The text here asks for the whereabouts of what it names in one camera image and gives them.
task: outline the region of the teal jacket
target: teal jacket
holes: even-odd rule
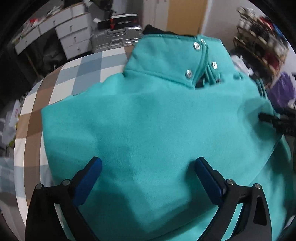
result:
[[[285,140],[258,120],[273,114],[262,93],[218,39],[144,36],[123,73],[42,110],[54,181],[98,156],[103,171],[79,209],[100,240],[196,241],[217,210],[192,166],[203,156],[239,185],[262,185],[277,238],[292,174]]]

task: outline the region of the brown stripe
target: brown stripe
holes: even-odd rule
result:
[[[130,56],[131,56],[131,53],[132,53],[132,51],[133,51],[133,48],[134,48],[134,45],[124,47],[124,50],[125,50],[125,52],[126,52],[126,57],[127,57],[128,60],[129,60],[129,58],[130,58]]]
[[[34,101],[28,124],[24,153],[24,186],[29,207],[35,186],[40,183],[40,146],[42,136],[41,109],[49,104],[57,77],[62,66],[46,76],[42,81]]]
[[[30,116],[31,113],[20,116],[19,122],[17,124],[17,133],[15,138],[27,137]]]

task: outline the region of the purple bag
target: purple bag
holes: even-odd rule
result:
[[[296,98],[296,90],[293,87],[290,76],[282,72],[276,84],[267,93],[273,108],[284,108],[288,102]]]

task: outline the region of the door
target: door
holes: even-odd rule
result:
[[[201,32],[207,0],[166,1],[169,2],[167,31],[190,35],[197,35]]]

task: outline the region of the checkered tablecloth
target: checkered tablecloth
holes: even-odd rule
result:
[[[15,192],[24,223],[36,184],[53,185],[44,148],[41,109],[122,72],[132,49],[133,46],[107,50],[68,62],[36,84],[26,97],[14,152]]]

